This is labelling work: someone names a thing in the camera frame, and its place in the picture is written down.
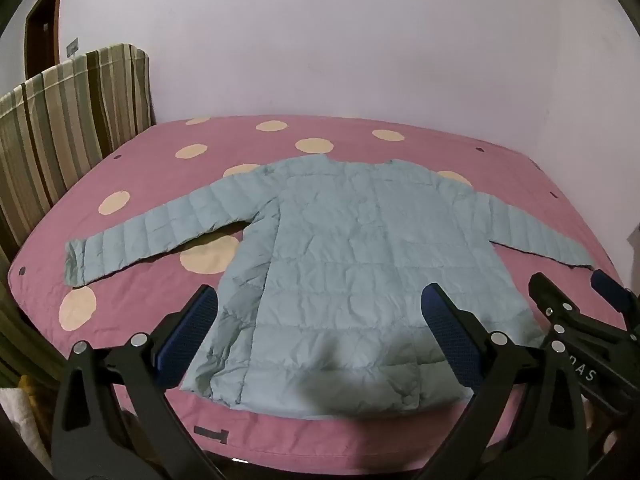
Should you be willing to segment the striped green brown curtain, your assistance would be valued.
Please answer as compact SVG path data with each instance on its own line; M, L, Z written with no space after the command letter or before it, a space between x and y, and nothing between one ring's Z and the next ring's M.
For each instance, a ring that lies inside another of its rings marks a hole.
M154 122L148 55L115 44L29 78L1 99L1 257L104 158Z

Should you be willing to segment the light blue puffer jacket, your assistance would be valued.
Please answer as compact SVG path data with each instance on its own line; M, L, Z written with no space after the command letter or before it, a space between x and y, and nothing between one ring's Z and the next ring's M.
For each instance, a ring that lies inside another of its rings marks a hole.
M542 333L496 254L567 266L587 249L526 211L422 166L295 157L236 174L70 240L64 278L88 285L229 224L245 226L219 311L181 387L292 418L427 410L469 397L421 313L439 285L488 330Z

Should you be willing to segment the wall light switch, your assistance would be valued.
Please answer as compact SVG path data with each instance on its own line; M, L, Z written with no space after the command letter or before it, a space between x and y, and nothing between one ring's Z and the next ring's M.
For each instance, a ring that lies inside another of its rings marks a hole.
M75 38L66 46L66 56L72 58L79 49L79 39Z

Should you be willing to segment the pink dotted bed sheet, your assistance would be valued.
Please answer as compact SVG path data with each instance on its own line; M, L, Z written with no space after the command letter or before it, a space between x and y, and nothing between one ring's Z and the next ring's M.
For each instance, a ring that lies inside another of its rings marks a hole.
M9 273L11 292L58 349L75 341L123 344L180 309L201 284L216 285L241 237L228 228L197 248L142 262L74 292L63 280L64 247L229 174L326 152L346 162L402 159L522 208L577 240L597 267L613 265L559 188L528 157L484 141L364 119L291 116L210 118L149 128L79 180L35 228ZM193 393L168 398L207 451L312 474L366 474L422 466L459 409L350 422L232 411Z

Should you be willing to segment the dark wooden door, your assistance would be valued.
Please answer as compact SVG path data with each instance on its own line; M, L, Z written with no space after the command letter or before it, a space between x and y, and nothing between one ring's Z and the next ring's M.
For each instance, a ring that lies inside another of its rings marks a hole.
M60 62L60 5L61 0L37 0L26 16L24 65L27 79Z

